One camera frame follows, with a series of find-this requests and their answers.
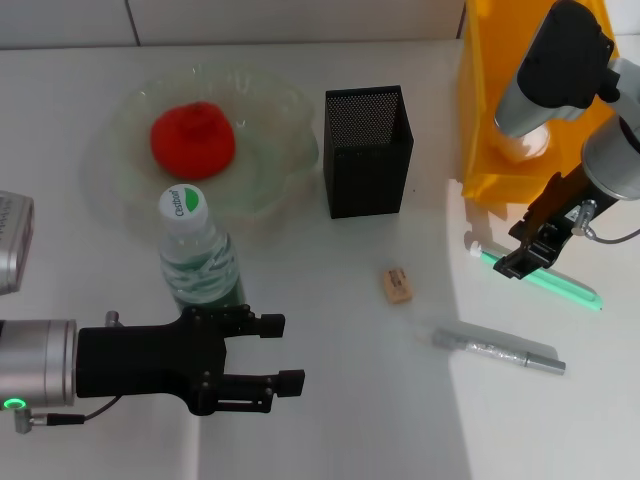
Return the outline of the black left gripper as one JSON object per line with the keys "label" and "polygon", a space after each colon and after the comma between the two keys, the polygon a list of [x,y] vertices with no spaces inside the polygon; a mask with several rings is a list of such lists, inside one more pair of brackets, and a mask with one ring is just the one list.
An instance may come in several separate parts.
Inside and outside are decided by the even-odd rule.
{"label": "black left gripper", "polygon": [[304,370],[224,375],[224,337],[281,338],[284,315],[257,315],[244,304],[224,308],[218,325],[201,311],[187,309],[176,321],[163,325],[82,328],[76,353],[76,395],[169,394],[184,401],[196,416],[217,409],[269,413],[275,397],[301,395]]}

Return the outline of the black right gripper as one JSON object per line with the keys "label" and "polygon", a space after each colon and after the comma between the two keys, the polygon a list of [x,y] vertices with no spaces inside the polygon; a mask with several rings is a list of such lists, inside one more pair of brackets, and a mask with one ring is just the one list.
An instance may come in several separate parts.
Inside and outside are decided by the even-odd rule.
{"label": "black right gripper", "polygon": [[596,203],[595,216],[616,203],[589,179],[583,167],[574,168],[566,176],[556,173],[525,216],[509,230],[519,242],[517,249],[500,258],[493,269],[507,278],[522,280],[539,269],[550,268],[572,237],[575,221],[568,215],[585,200]]}

